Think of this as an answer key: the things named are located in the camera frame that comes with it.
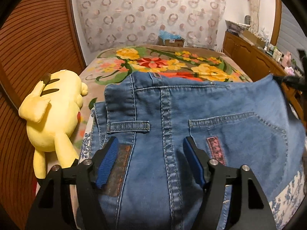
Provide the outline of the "blue denim jeans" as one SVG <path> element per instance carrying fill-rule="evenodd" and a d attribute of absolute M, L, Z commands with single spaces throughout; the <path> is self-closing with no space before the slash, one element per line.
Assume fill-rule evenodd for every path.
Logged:
<path fill-rule="evenodd" d="M 81 229 L 275 229 L 269 202 L 302 170 L 305 129 L 272 75 L 253 83 L 135 72 L 105 88 L 81 154 Z"/>

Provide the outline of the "pink tissue pack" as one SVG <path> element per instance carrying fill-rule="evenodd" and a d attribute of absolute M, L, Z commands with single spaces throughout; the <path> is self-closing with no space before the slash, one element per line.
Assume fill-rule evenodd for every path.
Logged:
<path fill-rule="evenodd" d="M 287 74 L 287 76 L 295 76 L 295 71 L 292 67 L 285 67 L 284 71 Z"/>

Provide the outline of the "pink bottle on sideboard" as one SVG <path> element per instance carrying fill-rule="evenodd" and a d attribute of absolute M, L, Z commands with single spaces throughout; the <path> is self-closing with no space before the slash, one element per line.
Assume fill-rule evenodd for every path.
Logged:
<path fill-rule="evenodd" d="M 289 51 L 283 56 L 283 60 L 281 61 L 281 65 L 284 68 L 291 66 L 291 53 Z"/>

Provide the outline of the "blue floral white bedsheet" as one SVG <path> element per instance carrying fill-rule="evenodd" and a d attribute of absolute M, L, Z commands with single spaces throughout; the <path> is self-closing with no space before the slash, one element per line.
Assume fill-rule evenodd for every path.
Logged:
<path fill-rule="evenodd" d="M 80 149 L 80 160 L 88 158 L 91 153 L 94 111 L 91 110 L 87 115 L 88 119 L 81 117 L 81 122 L 78 128 L 78 136 L 80 137 L 80 140 L 74 143 L 74 145 Z M 270 207 L 277 229 L 285 227 L 299 208 L 305 196 L 304 185 L 304 167 L 301 165 L 297 174 L 290 183 L 286 185 L 284 190 L 270 201 Z"/>

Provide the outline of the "long wooden sideboard cabinet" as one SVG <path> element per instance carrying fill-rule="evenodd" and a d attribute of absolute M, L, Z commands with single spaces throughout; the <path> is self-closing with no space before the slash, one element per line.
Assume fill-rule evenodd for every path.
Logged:
<path fill-rule="evenodd" d="M 239 36 L 225 32 L 223 42 L 223 53 L 229 56 L 234 62 L 252 79 L 258 81 L 268 74 L 276 76 L 286 75 L 281 65 L 273 60 L 269 55 L 258 49 L 256 46 L 250 45 L 247 41 Z M 299 119 L 302 120 L 304 126 L 302 92 L 283 84 L 283 91 L 293 106 Z"/>

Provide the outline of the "grey window roller blind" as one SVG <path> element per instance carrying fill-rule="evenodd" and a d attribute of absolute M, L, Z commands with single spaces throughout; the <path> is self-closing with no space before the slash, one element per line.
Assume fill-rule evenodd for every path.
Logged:
<path fill-rule="evenodd" d="M 296 65 L 302 67 L 297 49 L 306 51 L 306 36 L 284 3 L 281 3 L 281 26 L 279 29 L 277 48 L 282 53 L 289 51 Z"/>

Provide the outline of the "cardboard box on sideboard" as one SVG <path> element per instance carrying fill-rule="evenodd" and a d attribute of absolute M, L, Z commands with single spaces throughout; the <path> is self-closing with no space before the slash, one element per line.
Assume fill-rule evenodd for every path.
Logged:
<path fill-rule="evenodd" d="M 243 37 L 245 37 L 247 40 L 249 40 L 252 44 L 264 48 L 265 47 L 265 43 L 266 41 L 264 41 L 263 39 L 259 38 L 258 36 L 254 35 L 253 33 L 251 33 L 248 30 L 244 30 L 243 31 Z"/>

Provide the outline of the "stack of papers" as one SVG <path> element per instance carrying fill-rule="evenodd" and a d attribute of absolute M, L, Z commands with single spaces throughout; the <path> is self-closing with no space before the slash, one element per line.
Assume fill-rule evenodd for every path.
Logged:
<path fill-rule="evenodd" d="M 227 31 L 234 34 L 241 34 L 244 30 L 248 30 L 250 28 L 249 24 L 232 22 L 229 20 L 225 20 Z"/>

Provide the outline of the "colourful flower pattern blanket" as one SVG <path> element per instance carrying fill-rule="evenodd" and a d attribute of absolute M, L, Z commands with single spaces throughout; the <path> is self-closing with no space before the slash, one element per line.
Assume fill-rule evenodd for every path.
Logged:
<path fill-rule="evenodd" d="M 81 148 L 91 109 L 105 99 L 106 85 L 118 84 L 133 72 L 197 81 L 251 81 L 224 53 L 204 48 L 145 45 L 104 50 L 80 74 L 81 81 L 88 86 L 88 94 L 83 98 L 81 122 L 70 138 L 76 149 Z"/>

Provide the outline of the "yellow Pikachu plush toy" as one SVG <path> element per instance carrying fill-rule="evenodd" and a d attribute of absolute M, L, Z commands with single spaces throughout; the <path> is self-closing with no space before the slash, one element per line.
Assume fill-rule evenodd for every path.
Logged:
<path fill-rule="evenodd" d="M 62 168 L 78 159 L 70 137 L 81 119 L 88 86 L 73 71 L 47 74 L 21 103 L 18 113 L 26 120 L 28 139 L 34 146 L 33 168 L 38 179 L 46 177 L 45 154 L 56 153 Z"/>

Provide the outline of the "beige tied side curtain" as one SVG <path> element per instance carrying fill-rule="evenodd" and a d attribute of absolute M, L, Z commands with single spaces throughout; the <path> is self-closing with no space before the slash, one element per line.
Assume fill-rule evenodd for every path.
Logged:
<path fill-rule="evenodd" d="M 257 33 L 259 31 L 259 11 L 260 0 L 249 0 L 250 4 L 250 31 Z"/>

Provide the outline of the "cardboard box with blue bag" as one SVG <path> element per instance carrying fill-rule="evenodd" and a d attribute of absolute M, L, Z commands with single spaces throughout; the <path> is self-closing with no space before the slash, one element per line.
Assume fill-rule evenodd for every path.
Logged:
<path fill-rule="evenodd" d="M 164 30 L 159 31 L 159 46 L 184 47 L 184 43 L 185 40 L 180 35 L 169 33 Z"/>

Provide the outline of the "brown louvered wardrobe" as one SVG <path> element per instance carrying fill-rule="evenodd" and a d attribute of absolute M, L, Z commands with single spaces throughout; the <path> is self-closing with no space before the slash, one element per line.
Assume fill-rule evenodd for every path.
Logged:
<path fill-rule="evenodd" d="M 71 0 L 1 0 L 1 229 L 24 229 L 35 196 L 21 102 L 44 74 L 85 67 Z"/>

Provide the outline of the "circle pattern sheer curtain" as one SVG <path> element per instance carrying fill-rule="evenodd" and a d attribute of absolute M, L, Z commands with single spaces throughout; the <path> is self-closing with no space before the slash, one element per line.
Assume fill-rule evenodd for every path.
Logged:
<path fill-rule="evenodd" d="M 156 44 L 177 36 L 213 49 L 226 0 L 77 0 L 90 51 Z"/>

